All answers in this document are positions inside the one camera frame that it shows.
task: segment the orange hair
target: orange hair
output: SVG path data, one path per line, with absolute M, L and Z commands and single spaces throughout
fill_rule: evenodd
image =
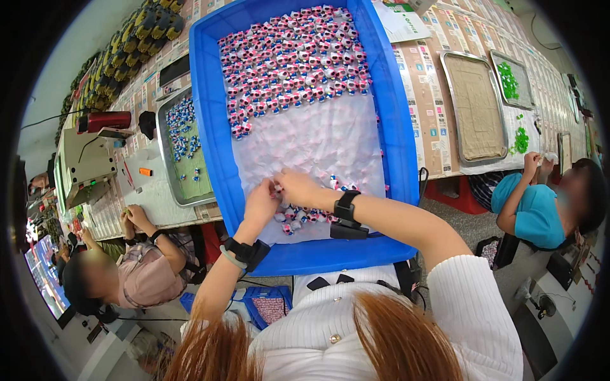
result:
M 200 321 L 197 315 L 191 321 Z M 405 297 L 359 293 L 353 319 L 379 380 L 462 380 L 447 336 Z M 262 357 L 248 355 L 249 345 L 241 319 L 191 324 L 163 379 L 260 381 Z

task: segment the blue shirt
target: blue shirt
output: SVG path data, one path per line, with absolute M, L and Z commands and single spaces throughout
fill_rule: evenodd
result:
M 492 210 L 499 214 L 504 203 L 521 180 L 520 173 L 506 176 L 493 190 Z M 548 186 L 528 185 L 517 206 L 515 236 L 538 247 L 554 249 L 565 240 L 555 199 L 557 194 Z

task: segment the smartphone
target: smartphone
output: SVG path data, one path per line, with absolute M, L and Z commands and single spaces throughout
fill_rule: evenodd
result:
M 133 135 L 134 133 L 131 132 L 130 130 L 119 130 L 119 129 L 113 129 L 110 127 L 102 127 L 99 131 L 98 131 L 98 136 L 99 137 L 103 137 L 103 138 L 114 138 L 114 139 L 127 139 L 129 138 L 131 135 Z

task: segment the white ribbed sweater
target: white ribbed sweater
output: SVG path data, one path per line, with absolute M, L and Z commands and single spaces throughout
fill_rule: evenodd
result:
M 265 381 L 376 380 L 352 319 L 355 291 L 394 294 L 375 283 L 398 287 L 391 266 L 342 272 L 355 279 L 336 285 L 337 273 L 295 279 L 295 306 L 288 316 L 258 334 L 251 350 L 264 354 Z M 322 276 L 331 284 L 306 285 Z M 434 319 L 447 334 L 465 380 L 520 380 L 519 336 L 485 258 L 460 255 L 438 264 L 428 276 Z M 339 342 L 332 344 L 331 335 Z

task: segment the gold button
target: gold button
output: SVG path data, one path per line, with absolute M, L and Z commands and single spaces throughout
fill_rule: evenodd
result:
M 331 335 L 328 340 L 331 341 L 331 344 L 337 344 L 339 340 L 341 340 L 341 336 L 335 333 L 334 335 Z

